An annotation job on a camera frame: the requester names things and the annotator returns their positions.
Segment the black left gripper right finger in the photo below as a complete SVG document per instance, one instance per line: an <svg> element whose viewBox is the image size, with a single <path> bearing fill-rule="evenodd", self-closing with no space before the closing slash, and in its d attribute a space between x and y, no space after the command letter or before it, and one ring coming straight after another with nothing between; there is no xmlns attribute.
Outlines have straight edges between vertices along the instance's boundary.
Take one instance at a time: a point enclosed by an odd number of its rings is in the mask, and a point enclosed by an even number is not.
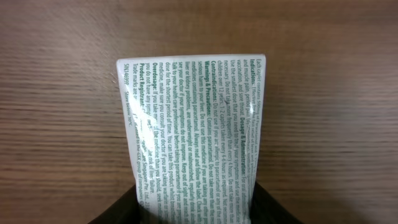
<svg viewBox="0 0 398 224"><path fill-rule="evenodd" d="M252 224L303 224L255 182L250 210Z"/></svg>

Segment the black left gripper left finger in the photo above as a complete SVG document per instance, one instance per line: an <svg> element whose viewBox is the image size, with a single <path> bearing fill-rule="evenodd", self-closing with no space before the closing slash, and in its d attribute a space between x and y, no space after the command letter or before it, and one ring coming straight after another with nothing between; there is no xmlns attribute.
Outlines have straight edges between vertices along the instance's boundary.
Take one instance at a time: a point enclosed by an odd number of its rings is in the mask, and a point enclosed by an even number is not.
<svg viewBox="0 0 398 224"><path fill-rule="evenodd" d="M140 224L136 185L88 224Z"/></svg>

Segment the white green medicine box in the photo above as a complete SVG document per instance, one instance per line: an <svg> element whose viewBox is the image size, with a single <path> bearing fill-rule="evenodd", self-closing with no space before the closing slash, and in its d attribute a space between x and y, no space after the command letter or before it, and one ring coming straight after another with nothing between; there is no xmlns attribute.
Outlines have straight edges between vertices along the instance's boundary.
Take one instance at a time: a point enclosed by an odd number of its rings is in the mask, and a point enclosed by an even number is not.
<svg viewBox="0 0 398 224"><path fill-rule="evenodd" d="M142 223L249 223L263 54L116 63Z"/></svg>

